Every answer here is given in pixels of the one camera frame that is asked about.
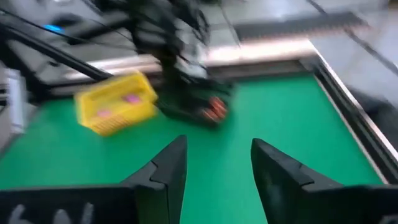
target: plastic basket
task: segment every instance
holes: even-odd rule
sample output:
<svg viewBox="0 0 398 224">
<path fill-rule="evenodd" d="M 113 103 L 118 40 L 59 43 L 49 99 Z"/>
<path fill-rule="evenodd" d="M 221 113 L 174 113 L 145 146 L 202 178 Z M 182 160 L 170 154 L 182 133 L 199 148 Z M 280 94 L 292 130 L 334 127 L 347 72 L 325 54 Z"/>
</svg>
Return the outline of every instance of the plastic basket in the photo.
<svg viewBox="0 0 398 224">
<path fill-rule="evenodd" d="M 134 96 L 136 101 L 128 101 L 126 96 Z M 95 84 L 75 97 L 79 123 L 102 136 L 153 117 L 156 99 L 140 72 Z"/>
</svg>

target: yellow basket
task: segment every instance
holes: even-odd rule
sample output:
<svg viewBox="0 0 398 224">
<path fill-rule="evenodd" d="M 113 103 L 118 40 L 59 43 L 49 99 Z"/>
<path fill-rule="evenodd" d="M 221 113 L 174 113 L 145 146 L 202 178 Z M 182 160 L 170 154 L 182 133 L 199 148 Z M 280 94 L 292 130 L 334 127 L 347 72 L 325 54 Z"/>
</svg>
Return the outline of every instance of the yellow basket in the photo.
<svg viewBox="0 0 398 224">
<path fill-rule="evenodd" d="M 134 96 L 136 102 L 125 96 Z M 102 136 L 153 117 L 156 99 L 148 79 L 140 72 L 111 78 L 75 96 L 79 123 Z"/>
</svg>

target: green table surface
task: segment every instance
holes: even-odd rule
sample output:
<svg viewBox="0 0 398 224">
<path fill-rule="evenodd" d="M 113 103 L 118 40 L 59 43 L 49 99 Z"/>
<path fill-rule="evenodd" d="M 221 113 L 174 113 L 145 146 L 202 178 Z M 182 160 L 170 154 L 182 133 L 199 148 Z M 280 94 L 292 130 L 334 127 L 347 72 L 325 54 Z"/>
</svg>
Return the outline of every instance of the green table surface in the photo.
<svg viewBox="0 0 398 224">
<path fill-rule="evenodd" d="M 266 222 L 251 170 L 252 138 L 342 184 L 381 184 L 311 74 L 243 83 L 232 110 L 217 130 L 159 114 L 102 138 L 77 123 L 72 100 L 52 101 L 0 161 L 0 189 L 117 183 L 179 134 L 188 136 L 183 224 Z"/>
</svg>

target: pink object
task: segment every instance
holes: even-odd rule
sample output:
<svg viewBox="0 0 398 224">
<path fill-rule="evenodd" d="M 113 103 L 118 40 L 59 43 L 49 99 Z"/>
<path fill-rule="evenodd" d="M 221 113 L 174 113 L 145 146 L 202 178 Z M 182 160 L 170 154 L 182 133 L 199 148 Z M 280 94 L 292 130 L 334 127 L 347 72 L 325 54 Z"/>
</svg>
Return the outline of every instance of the pink object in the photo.
<svg viewBox="0 0 398 224">
<path fill-rule="evenodd" d="M 107 117 L 110 116 L 112 112 L 110 110 L 100 110 L 97 112 L 97 115 L 100 117 Z"/>
<path fill-rule="evenodd" d="M 137 95 L 134 95 L 134 94 L 127 95 L 124 98 L 129 103 L 138 103 L 141 101 L 141 99 Z"/>
</svg>

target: metal frame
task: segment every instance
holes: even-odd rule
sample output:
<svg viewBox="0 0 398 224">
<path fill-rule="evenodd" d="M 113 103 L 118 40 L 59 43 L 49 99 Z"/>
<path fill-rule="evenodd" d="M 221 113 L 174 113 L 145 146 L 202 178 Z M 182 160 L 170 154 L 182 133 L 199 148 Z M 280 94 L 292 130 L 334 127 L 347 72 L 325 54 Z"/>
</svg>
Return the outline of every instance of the metal frame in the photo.
<svg viewBox="0 0 398 224">
<path fill-rule="evenodd" d="M 18 67 L 21 63 L 5 62 L 6 66 L 21 70 L 27 80 L 32 103 L 40 104 L 47 100 L 72 97 L 85 85 L 109 78 L 112 76 L 110 74 L 123 75 L 135 70 L 145 73 L 155 87 L 162 83 L 161 67 L 156 59 L 149 55 L 85 63 L 19 30 L 1 25 L 0 32 L 4 31 L 7 38 L 18 40 L 72 68 L 65 74 L 66 80 L 44 83 L 36 78 L 33 72 L 21 69 L 23 66 Z M 383 182 L 398 183 L 398 153 L 363 112 L 362 107 L 347 87 L 308 39 L 257 41 L 234 47 L 213 48 L 209 50 L 204 61 L 214 77 L 238 82 L 272 76 L 280 77 L 298 72 L 314 72 L 321 88 L 324 89 Z M 41 95 L 41 92 L 37 91 L 37 82 L 45 87 L 46 94 Z M 0 114 L 0 123 L 6 123 L 7 119 L 6 113 Z M 4 152 L 6 146 L 10 145 L 16 137 L 8 130 L 2 130 L 0 152 Z"/>
</svg>

